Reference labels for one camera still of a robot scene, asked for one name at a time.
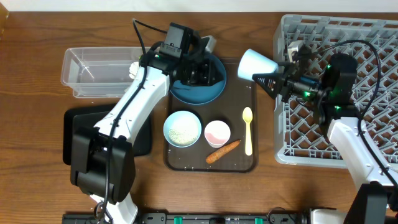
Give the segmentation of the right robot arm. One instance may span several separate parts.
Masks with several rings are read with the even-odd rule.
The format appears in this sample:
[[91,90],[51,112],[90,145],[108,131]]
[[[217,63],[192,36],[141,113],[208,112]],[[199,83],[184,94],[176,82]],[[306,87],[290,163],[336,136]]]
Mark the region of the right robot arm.
[[359,110],[350,101],[357,61],[347,54],[331,56],[320,80],[303,75],[306,56],[294,52],[291,61],[277,63],[248,50],[238,75],[259,84],[272,98],[301,96],[313,105],[315,122],[336,147],[358,192],[348,212],[312,208],[298,223],[397,223],[386,215],[397,211],[397,171],[372,141]]

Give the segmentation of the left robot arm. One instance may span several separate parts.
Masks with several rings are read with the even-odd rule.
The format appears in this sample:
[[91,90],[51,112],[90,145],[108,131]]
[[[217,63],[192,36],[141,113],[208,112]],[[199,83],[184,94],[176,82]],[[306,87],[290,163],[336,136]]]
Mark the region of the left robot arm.
[[114,108],[93,127],[79,127],[67,155],[70,180],[94,197],[95,223],[133,223],[137,207],[129,194],[136,169],[134,143],[154,106],[176,86],[191,104],[214,100],[226,83],[224,65],[206,50],[176,58],[149,49],[135,80]]

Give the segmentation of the light blue cup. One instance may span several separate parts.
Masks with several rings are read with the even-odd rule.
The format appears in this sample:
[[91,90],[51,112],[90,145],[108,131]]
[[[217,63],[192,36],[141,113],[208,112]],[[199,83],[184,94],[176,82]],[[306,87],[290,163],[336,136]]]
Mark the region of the light blue cup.
[[274,73],[278,64],[253,49],[248,49],[242,56],[238,66],[238,77],[253,82],[254,74]]

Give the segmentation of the light blue bowl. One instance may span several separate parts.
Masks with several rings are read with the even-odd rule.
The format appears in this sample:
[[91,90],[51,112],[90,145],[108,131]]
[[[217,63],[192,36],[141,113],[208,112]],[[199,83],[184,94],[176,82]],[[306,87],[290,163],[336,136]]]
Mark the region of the light blue bowl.
[[201,122],[192,112],[176,111],[165,120],[163,134],[174,147],[190,147],[200,138]]

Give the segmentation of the pink white cup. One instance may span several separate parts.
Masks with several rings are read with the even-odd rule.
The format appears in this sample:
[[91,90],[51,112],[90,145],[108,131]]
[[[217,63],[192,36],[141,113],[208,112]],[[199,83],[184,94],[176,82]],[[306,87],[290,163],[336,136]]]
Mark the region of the pink white cup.
[[204,134],[211,147],[220,148],[230,139],[231,130],[224,121],[214,120],[206,125]]

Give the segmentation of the white tissue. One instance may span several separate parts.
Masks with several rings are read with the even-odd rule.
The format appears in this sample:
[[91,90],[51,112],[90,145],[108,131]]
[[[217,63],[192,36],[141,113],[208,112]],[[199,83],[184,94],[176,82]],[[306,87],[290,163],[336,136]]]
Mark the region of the white tissue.
[[139,62],[133,62],[129,67],[129,77],[135,79],[139,70]]

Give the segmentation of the dark blue plate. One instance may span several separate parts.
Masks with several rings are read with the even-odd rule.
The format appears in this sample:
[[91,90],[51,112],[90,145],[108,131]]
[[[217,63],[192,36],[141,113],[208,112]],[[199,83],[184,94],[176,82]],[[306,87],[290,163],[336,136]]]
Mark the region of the dark blue plate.
[[221,77],[221,80],[212,86],[188,86],[181,84],[181,81],[175,81],[170,87],[170,92],[178,100],[191,105],[203,105],[221,95],[227,81],[226,69],[217,56],[208,54],[205,58],[213,62],[212,70]]

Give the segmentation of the pale yellow spoon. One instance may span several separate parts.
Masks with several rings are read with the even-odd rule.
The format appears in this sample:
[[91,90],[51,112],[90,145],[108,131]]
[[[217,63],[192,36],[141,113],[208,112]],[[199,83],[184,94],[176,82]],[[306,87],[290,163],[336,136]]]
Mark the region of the pale yellow spoon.
[[251,121],[253,119],[253,115],[250,107],[245,107],[245,109],[243,110],[242,117],[246,124],[245,154],[247,156],[251,156],[252,155]]

